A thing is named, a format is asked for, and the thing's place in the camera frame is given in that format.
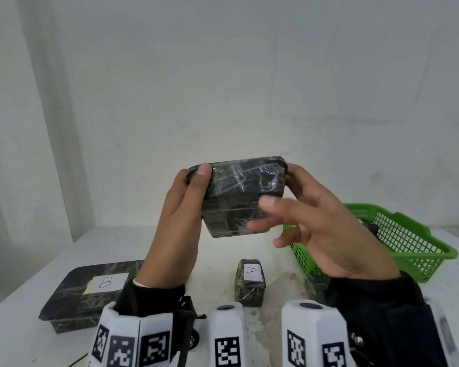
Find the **white table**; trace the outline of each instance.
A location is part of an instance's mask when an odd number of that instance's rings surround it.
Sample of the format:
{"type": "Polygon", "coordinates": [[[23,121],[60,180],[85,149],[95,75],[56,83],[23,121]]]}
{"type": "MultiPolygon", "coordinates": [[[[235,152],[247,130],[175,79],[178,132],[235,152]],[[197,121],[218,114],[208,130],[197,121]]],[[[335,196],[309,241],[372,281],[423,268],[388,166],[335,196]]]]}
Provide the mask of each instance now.
{"type": "MultiPolygon", "coordinates": [[[[245,309],[251,364],[281,364],[279,332],[282,305],[305,298],[302,274],[289,248],[278,250],[266,234],[212,239],[203,228],[199,258],[188,283],[188,294],[199,313],[233,301],[233,280],[240,259],[259,259],[267,279],[262,308],[245,309]]],[[[459,251],[459,238],[442,230],[434,235],[459,251]]],[[[67,367],[90,347],[94,329],[57,335],[49,322],[37,317],[72,269],[85,265],[143,259],[155,228],[94,228],[37,275],[0,303],[0,366],[67,367]]],[[[446,261],[422,285],[426,296],[443,306],[459,348],[459,258],[446,261]]],[[[204,356],[189,354],[187,365],[201,365],[204,356]]]]}

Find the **black object in basket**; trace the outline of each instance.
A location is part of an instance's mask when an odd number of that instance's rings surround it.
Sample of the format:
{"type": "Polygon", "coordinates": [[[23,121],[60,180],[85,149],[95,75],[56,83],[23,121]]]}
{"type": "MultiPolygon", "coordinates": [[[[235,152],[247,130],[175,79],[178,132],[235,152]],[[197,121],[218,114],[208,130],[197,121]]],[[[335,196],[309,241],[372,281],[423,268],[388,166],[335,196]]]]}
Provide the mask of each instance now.
{"type": "MultiPolygon", "coordinates": [[[[265,214],[258,208],[264,194],[282,197],[287,163],[282,157],[236,160],[212,163],[211,181],[202,203],[202,218],[214,238],[257,232],[247,223],[265,214]]],[[[192,180],[199,165],[187,173],[192,180]]]]}

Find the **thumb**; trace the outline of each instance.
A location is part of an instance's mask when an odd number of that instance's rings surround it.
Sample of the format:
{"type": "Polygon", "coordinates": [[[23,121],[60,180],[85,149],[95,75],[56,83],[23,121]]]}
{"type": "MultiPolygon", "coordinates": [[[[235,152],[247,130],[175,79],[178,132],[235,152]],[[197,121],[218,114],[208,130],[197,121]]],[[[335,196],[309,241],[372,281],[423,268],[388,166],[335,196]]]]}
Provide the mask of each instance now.
{"type": "Polygon", "coordinates": [[[258,206],[271,216],[299,222],[311,232],[324,230],[328,224],[320,209],[290,198],[262,196],[258,201],[258,206]]]}
{"type": "Polygon", "coordinates": [[[194,211],[197,214],[201,213],[202,200],[206,194],[206,190],[211,180],[212,167],[208,163],[203,163],[199,166],[196,175],[190,181],[187,191],[185,191],[184,199],[180,204],[179,210],[183,214],[191,214],[194,211]]]}

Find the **black sleeve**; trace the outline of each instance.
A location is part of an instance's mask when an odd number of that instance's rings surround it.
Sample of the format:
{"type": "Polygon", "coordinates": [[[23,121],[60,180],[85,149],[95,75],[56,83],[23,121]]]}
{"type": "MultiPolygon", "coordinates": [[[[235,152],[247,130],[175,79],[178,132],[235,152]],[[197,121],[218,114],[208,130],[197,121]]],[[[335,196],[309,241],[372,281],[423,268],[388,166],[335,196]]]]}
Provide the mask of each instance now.
{"type": "MultiPolygon", "coordinates": [[[[195,313],[189,296],[184,296],[185,286],[174,289],[157,289],[135,286],[129,280],[116,301],[114,310],[122,316],[147,317],[153,314],[189,310],[195,313]]],[[[187,318],[174,313],[172,326],[171,358],[180,350],[187,318]]]]}
{"type": "Polygon", "coordinates": [[[385,281],[331,278],[325,298],[349,333],[363,339],[354,353],[358,365],[447,366],[430,306],[408,274],[385,281]]]}

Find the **person's left hand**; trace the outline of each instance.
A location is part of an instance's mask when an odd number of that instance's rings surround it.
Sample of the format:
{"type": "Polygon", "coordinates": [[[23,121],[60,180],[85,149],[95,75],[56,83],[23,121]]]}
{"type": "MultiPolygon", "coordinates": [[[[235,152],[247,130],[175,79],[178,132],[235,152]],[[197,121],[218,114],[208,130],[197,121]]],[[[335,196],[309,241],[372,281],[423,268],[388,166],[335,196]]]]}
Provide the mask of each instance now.
{"type": "Polygon", "coordinates": [[[175,288],[194,269],[201,236],[202,200],[212,168],[203,163],[189,185],[181,170],[165,198],[157,232],[136,281],[152,288],[175,288]]]}

